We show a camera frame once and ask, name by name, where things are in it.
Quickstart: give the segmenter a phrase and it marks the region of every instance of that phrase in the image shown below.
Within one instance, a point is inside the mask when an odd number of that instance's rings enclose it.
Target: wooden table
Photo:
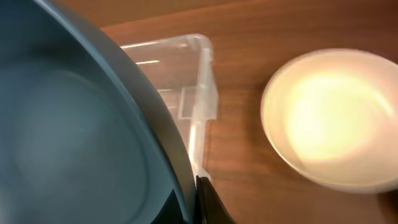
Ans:
[[[259,117],[270,76],[306,52],[354,48],[398,62],[398,1],[238,1],[103,30],[120,45],[192,33],[212,41],[220,105],[204,166],[238,223],[398,222],[394,193],[345,194],[298,175],[270,146]]]

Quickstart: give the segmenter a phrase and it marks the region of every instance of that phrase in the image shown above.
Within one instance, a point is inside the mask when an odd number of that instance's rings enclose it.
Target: table surface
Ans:
[[[298,175],[262,130],[260,99],[290,59],[324,48],[374,52],[398,62],[398,1],[236,1],[104,27],[119,45],[207,36],[220,94],[207,126],[204,167],[237,223],[397,223],[397,194],[346,194]]]

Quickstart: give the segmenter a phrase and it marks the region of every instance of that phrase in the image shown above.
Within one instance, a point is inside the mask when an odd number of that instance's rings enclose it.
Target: white bowl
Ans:
[[[310,180],[362,193],[398,186],[398,66],[387,59],[350,49],[293,59],[264,90],[261,121]]]

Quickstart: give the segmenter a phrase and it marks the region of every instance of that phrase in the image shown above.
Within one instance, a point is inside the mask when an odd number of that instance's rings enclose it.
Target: bowl rim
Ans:
[[[312,52],[307,52],[303,55],[299,55],[298,57],[293,58],[292,60],[289,60],[287,63],[283,64],[276,72],[271,76],[269,79],[261,97],[261,103],[260,103],[260,117],[261,117],[261,125],[262,128],[267,136],[267,139],[269,143],[271,144],[272,148],[278,153],[278,155],[294,170],[296,170],[299,174],[303,175],[304,177],[308,178],[309,180],[316,182],[320,185],[330,187],[333,189],[338,189],[338,190],[343,190],[346,192],[356,192],[356,193],[374,193],[374,192],[386,192],[388,190],[391,190],[394,186],[398,186],[398,175],[397,177],[390,178],[389,180],[384,180],[382,182],[375,182],[375,183],[370,183],[370,184],[346,184],[346,183],[339,183],[339,182],[333,182],[333,181],[327,181],[325,179],[316,177],[315,175],[309,174],[308,172],[305,172],[302,169],[299,169],[295,165],[293,165],[288,159],[286,159],[283,154],[278,150],[278,148],[275,146],[273,140],[269,137],[270,136],[270,131],[267,128],[267,123],[265,122],[265,117],[264,117],[264,106],[267,101],[267,93],[269,92],[269,89],[274,86],[275,81],[280,78],[282,75],[285,74],[285,71],[290,68],[292,65],[297,63],[300,60],[303,59],[309,59],[309,58],[314,58],[318,57],[321,55],[325,54],[340,54],[340,53],[354,53],[354,54],[360,54],[360,55],[368,55],[372,56],[374,58],[378,59],[383,59],[386,63],[390,63],[393,67],[395,67],[398,71],[398,64],[394,63],[393,61],[384,58],[382,56],[378,56],[374,53],[367,52],[364,50],[358,50],[358,49],[344,49],[344,48],[335,48],[335,49],[320,49],[320,50],[315,50]]]

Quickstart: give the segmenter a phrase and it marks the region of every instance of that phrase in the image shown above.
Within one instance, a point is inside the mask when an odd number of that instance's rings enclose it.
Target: plastic container lid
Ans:
[[[187,148],[193,175],[210,177],[202,168],[206,122],[216,119],[218,106],[210,41],[190,34],[121,48],[165,101]]]

